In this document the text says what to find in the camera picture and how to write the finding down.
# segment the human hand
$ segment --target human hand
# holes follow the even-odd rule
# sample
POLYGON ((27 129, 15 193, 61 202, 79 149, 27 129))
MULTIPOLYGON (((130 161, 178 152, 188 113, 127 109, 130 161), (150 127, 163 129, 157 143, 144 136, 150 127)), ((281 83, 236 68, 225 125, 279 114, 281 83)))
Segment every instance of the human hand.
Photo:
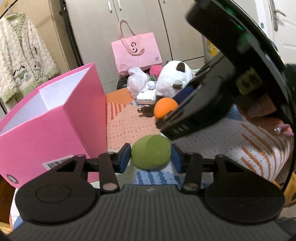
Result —
POLYGON ((294 137, 294 133, 290 125, 285 124, 279 118, 266 117, 266 115, 276 111, 276 107, 266 93, 260 97, 257 100, 257 103, 254 104, 250 109, 246 110, 239 106, 237 106, 237 109, 239 113, 247 119, 248 122, 263 128, 273 136, 285 138, 294 137))

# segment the pink paper bag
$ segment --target pink paper bag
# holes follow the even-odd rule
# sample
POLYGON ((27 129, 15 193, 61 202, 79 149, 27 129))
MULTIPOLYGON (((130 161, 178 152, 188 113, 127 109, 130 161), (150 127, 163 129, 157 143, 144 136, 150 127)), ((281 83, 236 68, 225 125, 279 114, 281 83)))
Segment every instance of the pink paper bag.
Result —
POLYGON ((127 75, 128 70, 133 67, 139 67, 142 70, 150 68, 152 65, 161 64, 162 59, 153 33, 136 35, 126 20, 120 20, 121 24, 126 23, 133 36, 122 38, 112 42, 112 49, 120 75, 127 75))
MULTIPOLYGON (((20 188, 77 155, 107 151, 106 95, 93 63, 37 87, 0 121, 0 175, 20 188)), ((89 173, 88 181, 99 179, 89 173)))

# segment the white cloth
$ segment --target white cloth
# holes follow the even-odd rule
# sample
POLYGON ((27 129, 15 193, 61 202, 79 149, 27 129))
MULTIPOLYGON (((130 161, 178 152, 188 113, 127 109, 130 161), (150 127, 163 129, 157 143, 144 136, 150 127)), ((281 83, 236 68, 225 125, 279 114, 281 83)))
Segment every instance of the white cloth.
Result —
POLYGON ((18 94, 26 96, 58 72, 25 14, 15 13, 0 20, 0 97, 5 104, 18 94))
POLYGON ((141 91, 138 95, 137 95, 137 100, 154 100, 155 97, 155 90, 145 90, 145 91, 141 91))

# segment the bag handle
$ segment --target bag handle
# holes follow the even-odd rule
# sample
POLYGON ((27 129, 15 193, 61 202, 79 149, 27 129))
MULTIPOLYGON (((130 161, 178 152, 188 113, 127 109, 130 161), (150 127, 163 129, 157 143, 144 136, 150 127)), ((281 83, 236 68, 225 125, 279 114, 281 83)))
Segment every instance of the bag handle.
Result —
POLYGON ((122 23, 127 24, 128 28, 130 29, 133 36, 136 36, 136 34, 132 31, 130 25, 128 24, 128 22, 125 19, 121 19, 119 21, 119 27, 120 27, 120 31, 122 34, 121 41, 122 41, 124 47, 131 55, 135 55, 135 56, 142 55, 144 53, 144 48, 141 46, 141 36, 137 35, 137 38, 138 38, 137 43, 135 43, 135 42, 128 43, 127 40, 123 37, 123 32, 122 32, 122 28, 121 28, 122 23))
POLYGON ((123 38, 124 38, 124 36, 123 36, 122 28, 121 28, 122 23, 126 23, 127 26, 128 26, 128 28, 130 29, 132 35, 133 35, 133 36, 136 36, 136 34, 132 31, 132 29, 131 29, 130 25, 128 24, 128 22, 127 22, 125 19, 121 19, 121 20, 119 21, 119 28, 120 28, 120 31, 121 31, 121 36, 122 36, 123 38))

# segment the cabinet door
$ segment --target cabinet door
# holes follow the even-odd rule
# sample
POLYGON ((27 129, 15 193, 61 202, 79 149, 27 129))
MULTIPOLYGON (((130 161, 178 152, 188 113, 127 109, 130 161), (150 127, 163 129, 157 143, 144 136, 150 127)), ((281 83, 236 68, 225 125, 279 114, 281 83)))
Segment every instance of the cabinet door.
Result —
POLYGON ((102 85, 117 79, 111 42, 118 40, 118 18, 113 1, 66 0, 69 18, 83 63, 94 62, 102 85))
POLYGON ((202 35, 185 16, 194 0, 159 0, 168 32, 173 60, 186 61, 204 56, 202 35))
MULTIPOLYGON (((163 63, 171 61, 170 46, 158 0, 114 0, 118 18, 125 19, 136 34, 153 32, 163 63)), ((132 34, 123 23, 124 37, 132 34)))

